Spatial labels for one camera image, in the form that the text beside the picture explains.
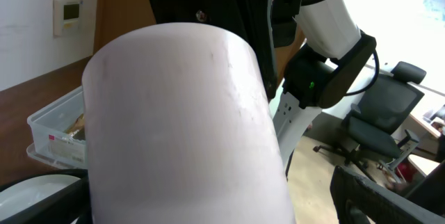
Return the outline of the gold snack wrapper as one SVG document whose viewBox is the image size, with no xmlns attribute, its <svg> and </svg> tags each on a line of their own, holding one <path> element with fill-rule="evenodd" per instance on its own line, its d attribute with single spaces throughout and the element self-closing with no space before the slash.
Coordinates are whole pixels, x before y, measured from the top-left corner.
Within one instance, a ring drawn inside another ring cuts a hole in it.
<svg viewBox="0 0 445 224">
<path fill-rule="evenodd" d="M 81 114 L 76 121 L 65 130 L 65 133 L 73 139 L 84 141 L 86 137 L 84 114 Z"/>
</svg>

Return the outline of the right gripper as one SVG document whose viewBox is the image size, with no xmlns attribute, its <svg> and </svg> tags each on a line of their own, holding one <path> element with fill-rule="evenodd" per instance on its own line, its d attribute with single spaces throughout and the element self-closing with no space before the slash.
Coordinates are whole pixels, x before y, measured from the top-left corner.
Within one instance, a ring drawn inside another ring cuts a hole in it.
<svg viewBox="0 0 445 224">
<path fill-rule="evenodd" d="M 271 26 L 272 0 L 149 0 L 157 23 L 196 22 L 217 26 L 253 48 L 268 99 L 277 90 Z"/>
</svg>

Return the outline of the pink plastic cup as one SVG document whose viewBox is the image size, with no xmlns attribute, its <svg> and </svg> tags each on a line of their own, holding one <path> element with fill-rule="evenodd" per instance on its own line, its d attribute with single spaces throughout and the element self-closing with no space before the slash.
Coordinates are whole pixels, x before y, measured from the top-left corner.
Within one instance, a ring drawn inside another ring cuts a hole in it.
<svg viewBox="0 0 445 224">
<path fill-rule="evenodd" d="M 294 223 L 251 46 L 194 23 L 138 29 L 82 76 L 96 223 Z"/>
</svg>

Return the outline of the grey round plate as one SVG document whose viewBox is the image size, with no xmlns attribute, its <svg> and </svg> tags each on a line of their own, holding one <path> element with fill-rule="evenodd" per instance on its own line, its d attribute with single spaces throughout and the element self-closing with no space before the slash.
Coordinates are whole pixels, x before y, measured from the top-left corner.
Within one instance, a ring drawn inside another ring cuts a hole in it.
<svg viewBox="0 0 445 224">
<path fill-rule="evenodd" d="M 1 220 L 18 214 L 78 180 L 71 175 L 42 175 L 9 186 L 1 192 Z"/>
</svg>

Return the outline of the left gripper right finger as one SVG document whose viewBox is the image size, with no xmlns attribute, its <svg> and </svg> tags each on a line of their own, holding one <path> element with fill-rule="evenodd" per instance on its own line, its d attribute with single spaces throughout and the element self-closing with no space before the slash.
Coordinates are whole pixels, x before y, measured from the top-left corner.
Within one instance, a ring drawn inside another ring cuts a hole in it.
<svg viewBox="0 0 445 224">
<path fill-rule="evenodd" d="M 444 218 L 345 166 L 336 166 L 330 193 L 340 224 L 443 223 Z"/>
</svg>

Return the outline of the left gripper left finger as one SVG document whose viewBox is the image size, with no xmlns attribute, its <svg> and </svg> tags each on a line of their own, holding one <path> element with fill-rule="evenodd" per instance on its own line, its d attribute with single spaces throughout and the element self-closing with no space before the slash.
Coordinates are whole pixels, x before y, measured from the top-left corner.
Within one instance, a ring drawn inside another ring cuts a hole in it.
<svg viewBox="0 0 445 224">
<path fill-rule="evenodd" d="M 75 183 L 1 222 L 10 224 L 90 223 L 88 178 L 79 178 Z"/>
</svg>

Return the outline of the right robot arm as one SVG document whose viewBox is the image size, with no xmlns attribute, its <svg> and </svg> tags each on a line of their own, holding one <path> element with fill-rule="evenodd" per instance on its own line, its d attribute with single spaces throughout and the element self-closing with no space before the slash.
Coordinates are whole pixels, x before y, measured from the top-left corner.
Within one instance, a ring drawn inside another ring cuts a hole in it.
<svg viewBox="0 0 445 224">
<path fill-rule="evenodd" d="M 350 87 L 376 40 L 352 20 L 343 0 L 149 0 L 159 23 L 196 22 L 226 29 L 254 50 L 268 99 L 279 97 L 273 118 L 285 166 L 298 139 L 323 109 L 351 94 Z M 306 43 L 284 66 L 282 92 L 275 50 L 301 30 Z"/>
</svg>

